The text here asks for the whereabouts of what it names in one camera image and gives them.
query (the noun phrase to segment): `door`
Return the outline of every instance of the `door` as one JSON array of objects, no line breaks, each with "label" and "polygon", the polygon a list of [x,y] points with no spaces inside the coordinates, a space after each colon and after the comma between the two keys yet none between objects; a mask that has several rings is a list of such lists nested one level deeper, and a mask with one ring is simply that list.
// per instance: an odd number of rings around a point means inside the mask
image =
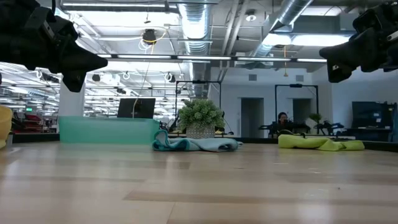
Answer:
[{"label": "door", "polygon": [[293,121],[304,123],[311,114],[311,99],[293,99]]},{"label": "door", "polygon": [[264,124],[264,99],[241,99],[241,137],[263,138],[264,131],[259,126]]}]

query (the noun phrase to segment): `blue cloth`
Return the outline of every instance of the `blue cloth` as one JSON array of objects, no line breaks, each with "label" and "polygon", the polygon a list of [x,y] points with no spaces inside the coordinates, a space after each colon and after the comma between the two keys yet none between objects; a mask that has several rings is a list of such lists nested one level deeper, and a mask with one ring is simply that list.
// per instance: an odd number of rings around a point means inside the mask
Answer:
[{"label": "blue cloth", "polygon": [[159,130],[155,134],[155,141],[152,148],[155,151],[209,151],[226,152],[235,151],[241,145],[235,139],[211,138],[211,139],[190,139],[175,138],[169,139],[169,134],[165,130]]}]

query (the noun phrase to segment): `person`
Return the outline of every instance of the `person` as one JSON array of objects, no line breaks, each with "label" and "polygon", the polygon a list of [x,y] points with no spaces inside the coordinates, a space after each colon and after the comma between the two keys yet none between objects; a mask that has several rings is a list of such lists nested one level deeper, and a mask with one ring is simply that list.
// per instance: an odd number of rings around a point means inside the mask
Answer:
[{"label": "person", "polygon": [[287,121],[287,114],[285,112],[280,112],[278,114],[278,123],[285,124],[286,121]]},{"label": "person", "polygon": [[280,112],[278,114],[278,125],[277,125],[277,130],[280,132],[282,130],[288,130],[290,132],[293,131],[293,126],[292,123],[289,122],[287,119],[287,114],[285,112]]}]

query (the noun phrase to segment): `translucent teal container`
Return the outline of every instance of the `translucent teal container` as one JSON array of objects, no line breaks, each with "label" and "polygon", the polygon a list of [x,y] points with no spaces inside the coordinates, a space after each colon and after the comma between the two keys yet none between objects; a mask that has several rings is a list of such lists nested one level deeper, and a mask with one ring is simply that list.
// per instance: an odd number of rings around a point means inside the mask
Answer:
[{"label": "translucent teal container", "polygon": [[159,122],[143,118],[59,117],[62,143],[151,144]]}]

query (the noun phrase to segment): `yellow-green towel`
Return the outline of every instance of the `yellow-green towel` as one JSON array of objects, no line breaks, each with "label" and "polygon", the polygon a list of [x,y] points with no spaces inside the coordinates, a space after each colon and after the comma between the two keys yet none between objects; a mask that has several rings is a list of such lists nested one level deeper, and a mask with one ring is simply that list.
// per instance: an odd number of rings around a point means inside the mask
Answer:
[{"label": "yellow-green towel", "polygon": [[11,129],[12,110],[0,106],[0,149],[6,146],[6,139]]},{"label": "yellow-green towel", "polygon": [[339,151],[339,150],[363,150],[365,146],[362,141],[343,141],[335,142],[330,138],[310,138],[305,139],[301,136],[293,136],[281,134],[278,138],[278,145],[281,148],[301,148],[301,149],[318,149],[323,151]]}]

